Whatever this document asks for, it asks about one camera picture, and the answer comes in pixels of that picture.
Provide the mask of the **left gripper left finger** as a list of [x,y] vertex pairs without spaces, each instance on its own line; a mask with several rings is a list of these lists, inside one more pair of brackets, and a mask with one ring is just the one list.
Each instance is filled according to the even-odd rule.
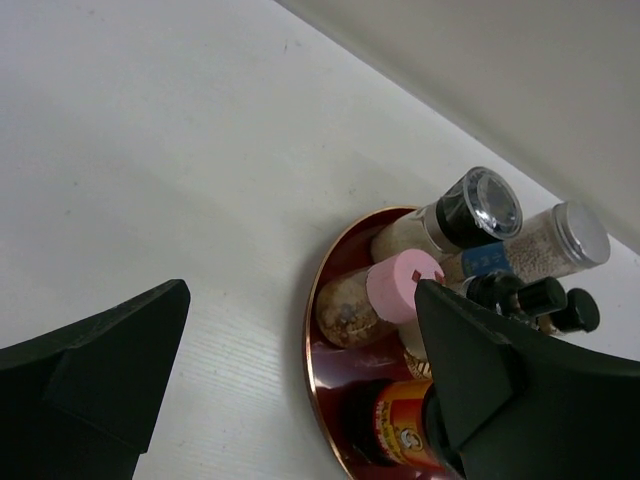
[[4,479],[130,479],[150,446],[190,304],[169,280],[1,351]]

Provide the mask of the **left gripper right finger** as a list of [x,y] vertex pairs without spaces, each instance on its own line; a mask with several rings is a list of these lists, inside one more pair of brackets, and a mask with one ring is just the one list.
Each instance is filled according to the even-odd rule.
[[432,280],[415,292],[434,390],[424,424],[465,479],[635,479],[639,365],[499,316]]

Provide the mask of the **black cap sauce bottle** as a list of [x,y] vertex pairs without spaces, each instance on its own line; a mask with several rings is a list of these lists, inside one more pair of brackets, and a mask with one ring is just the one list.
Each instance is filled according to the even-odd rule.
[[451,289],[547,336],[590,333],[600,325],[600,310],[594,297],[580,288],[565,290],[553,277],[525,282],[499,270],[470,277]]

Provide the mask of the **red cap sauce jar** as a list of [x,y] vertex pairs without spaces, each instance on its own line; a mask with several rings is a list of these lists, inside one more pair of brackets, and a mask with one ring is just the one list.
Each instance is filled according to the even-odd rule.
[[432,390],[430,379],[377,379],[349,386],[340,407],[347,442],[378,466],[438,468],[425,420]]

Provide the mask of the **silver cap pepper jar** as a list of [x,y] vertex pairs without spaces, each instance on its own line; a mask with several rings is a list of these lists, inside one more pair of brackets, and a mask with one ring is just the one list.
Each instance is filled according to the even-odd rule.
[[494,271],[530,283],[598,267],[610,255],[608,233],[594,211],[567,201],[526,220],[516,237],[465,250],[443,260],[441,267],[450,284]]

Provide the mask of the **pink cap spice jar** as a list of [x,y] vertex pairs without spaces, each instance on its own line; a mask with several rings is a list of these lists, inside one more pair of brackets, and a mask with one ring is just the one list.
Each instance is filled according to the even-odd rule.
[[445,282],[439,263],[419,249],[407,249],[372,266],[339,276],[315,300],[315,320],[333,345],[370,345],[417,320],[415,292],[422,280]]

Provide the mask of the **black clear cap grinder jar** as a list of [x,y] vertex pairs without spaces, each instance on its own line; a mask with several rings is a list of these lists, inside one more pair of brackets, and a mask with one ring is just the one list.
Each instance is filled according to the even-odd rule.
[[380,262],[407,249],[441,261],[464,250],[515,237],[523,225],[520,201],[495,171],[468,170],[437,201],[411,211],[373,237],[372,259]]

